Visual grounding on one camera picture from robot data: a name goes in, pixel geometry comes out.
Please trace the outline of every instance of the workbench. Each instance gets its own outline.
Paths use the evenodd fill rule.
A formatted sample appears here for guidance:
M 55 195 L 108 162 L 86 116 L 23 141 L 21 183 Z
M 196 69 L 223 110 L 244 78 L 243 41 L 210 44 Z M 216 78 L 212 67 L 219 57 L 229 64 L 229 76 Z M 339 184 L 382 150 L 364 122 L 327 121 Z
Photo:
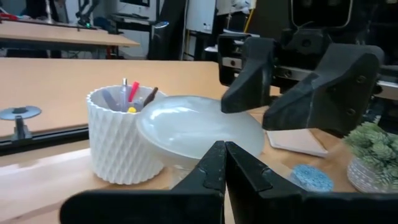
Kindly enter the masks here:
M 0 58 L 0 67 L 4 74 L 0 108 L 41 108 L 41 115 L 26 121 L 33 132 L 86 125 L 86 95 L 102 86 L 120 84 L 122 78 L 142 86 L 157 86 L 168 95 L 220 99 L 226 90 L 218 81 L 218 64 L 213 62 Z M 273 95 L 279 92 L 277 88 L 271 91 Z M 250 114 L 260 121 L 264 110 L 259 108 Z M 13 125 L 0 121 L 0 136 L 10 135 Z M 297 164 L 316 166 L 334 180 L 334 191 L 354 192 L 346 177 L 349 150 L 338 138 L 317 129 L 311 132 L 329 151 L 326 159 L 273 149 L 267 141 L 259 159 L 284 177 Z M 169 181 L 170 170 L 165 168 L 142 184 L 118 186 L 104 182 L 91 171 L 88 141 L 3 156 L 0 224 L 56 224 L 62 202 L 75 193 L 88 189 L 167 189 Z M 228 197 L 225 215 L 226 223 L 234 223 Z
M 137 47 L 139 44 L 101 29 L 78 30 L 19 21 L 0 23 L 0 48 L 95 52 L 110 46 Z

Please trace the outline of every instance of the white pen holder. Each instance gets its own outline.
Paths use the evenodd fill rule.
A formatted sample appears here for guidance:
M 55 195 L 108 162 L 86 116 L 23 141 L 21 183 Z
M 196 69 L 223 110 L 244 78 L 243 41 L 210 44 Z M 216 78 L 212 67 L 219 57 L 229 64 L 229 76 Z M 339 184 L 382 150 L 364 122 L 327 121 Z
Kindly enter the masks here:
M 94 173 L 112 184 L 138 184 L 157 175 L 163 164 L 141 147 L 135 118 L 137 113 L 109 109 L 103 90 L 119 103 L 121 86 L 107 86 L 87 98 L 88 128 Z M 139 87 L 134 99 L 143 102 L 152 88 Z M 166 95 L 158 91 L 155 100 Z

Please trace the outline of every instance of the potted plant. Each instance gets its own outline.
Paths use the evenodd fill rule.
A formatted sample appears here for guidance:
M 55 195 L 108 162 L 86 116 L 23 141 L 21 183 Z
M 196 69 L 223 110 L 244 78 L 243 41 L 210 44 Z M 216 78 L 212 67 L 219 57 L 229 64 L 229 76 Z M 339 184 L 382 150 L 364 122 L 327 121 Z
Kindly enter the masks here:
M 398 136 L 366 122 L 344 138 L 354 155 L 349 181 L 361 192 L 398 192 Z

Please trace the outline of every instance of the blue scrubber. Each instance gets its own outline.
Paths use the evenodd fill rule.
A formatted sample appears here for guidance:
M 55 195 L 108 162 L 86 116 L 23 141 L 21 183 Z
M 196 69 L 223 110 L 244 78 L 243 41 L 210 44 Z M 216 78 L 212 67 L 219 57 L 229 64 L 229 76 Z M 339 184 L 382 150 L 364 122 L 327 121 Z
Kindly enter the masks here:
M 308 191 L 329 192 L 333 190 L 333 181 L 324 172 L 309 165 L 295 166 L 289 180 Z

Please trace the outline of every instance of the frosted glass bowl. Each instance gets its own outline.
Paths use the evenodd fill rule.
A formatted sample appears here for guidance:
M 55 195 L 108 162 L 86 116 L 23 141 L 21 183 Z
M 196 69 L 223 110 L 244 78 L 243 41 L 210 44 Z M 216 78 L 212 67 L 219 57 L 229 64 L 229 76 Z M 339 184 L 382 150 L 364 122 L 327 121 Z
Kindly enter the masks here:
M 200 96 L 168 96 L 148 104 L 136 119 L 148 150 L 174 168 L 173 187 L 206 154 L 215 141 L 233 141 L 253 156 L 264 148 L 265 135 L 249 113 L 224 114 L 219 100 Z

